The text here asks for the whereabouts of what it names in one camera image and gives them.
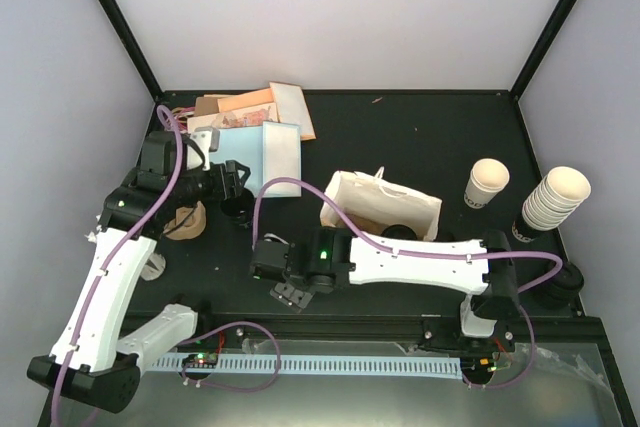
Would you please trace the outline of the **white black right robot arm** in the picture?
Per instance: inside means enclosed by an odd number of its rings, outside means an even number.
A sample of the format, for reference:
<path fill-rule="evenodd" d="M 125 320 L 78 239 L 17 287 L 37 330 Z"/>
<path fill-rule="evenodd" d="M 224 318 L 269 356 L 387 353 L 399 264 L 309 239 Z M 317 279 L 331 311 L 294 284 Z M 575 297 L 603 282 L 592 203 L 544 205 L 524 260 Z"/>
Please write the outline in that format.
<path fill-rule="evenodd" d="M 503 233 L 481 239 L 428 242 L 319 227 L 305 242 L 263 238 L 253 249 L 252 277 L 283 288 L 289 304 L 304 308 L 316 293 L 380 283 L 426 285 L 464 298 L 454 326 L 457 343 L 476 350 L 501 321 L 519 314 L 520 302 L 510 246 Z"/>

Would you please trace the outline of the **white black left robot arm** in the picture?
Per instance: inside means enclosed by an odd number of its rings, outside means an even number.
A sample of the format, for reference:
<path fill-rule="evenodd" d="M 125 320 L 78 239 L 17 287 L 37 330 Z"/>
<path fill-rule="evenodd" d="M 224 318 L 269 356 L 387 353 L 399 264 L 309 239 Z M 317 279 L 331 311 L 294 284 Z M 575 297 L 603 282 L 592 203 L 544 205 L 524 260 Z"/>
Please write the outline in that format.
<path fill-rule="evenodd" d="M 135 286 L 178 209 L 237 198 L 250 175 L 233 161 L 213 163 L 220 133 L 155 131 L 140 163 L 104 202 L 92 265 L 69 322 L 51 351 L 31 359 L 27 376 L 59 396 L 119 413 L 145 371 L 187 340 L 207 344 L 213 319 L 173 303 L 127 336 L 120 330 Z"/>

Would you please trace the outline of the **brown paper takeout bag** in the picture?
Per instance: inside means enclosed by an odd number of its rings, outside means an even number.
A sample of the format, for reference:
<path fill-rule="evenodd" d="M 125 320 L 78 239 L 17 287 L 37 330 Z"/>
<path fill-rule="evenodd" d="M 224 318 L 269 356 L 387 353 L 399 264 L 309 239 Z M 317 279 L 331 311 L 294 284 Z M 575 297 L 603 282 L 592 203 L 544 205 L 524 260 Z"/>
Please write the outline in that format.
<path fill-rule="evenodd" d="M 324 194 L 349 220 L 351 216 L 358 216 L 385 223 L 388 227 L 402 224 L 413 229 L 419 240 L 435 240 L 442 200 L 388 182 L 383 174 L 383 168 L 374 175 L 336 171 Z"/>

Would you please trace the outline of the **black plastic cup lid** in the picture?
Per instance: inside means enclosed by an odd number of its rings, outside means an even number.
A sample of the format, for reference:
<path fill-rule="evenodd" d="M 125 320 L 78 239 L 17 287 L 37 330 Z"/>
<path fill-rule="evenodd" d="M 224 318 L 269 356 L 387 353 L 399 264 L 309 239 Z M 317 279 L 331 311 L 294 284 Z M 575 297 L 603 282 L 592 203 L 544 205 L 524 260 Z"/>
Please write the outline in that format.
<path fill-rule="evenodd" d="M 417 234 L 413 229 L 406 225 L 394 224 L 385 228 L 381 233 L 384 238 L 400 239 L 400 240 L 416 240 Z"/>

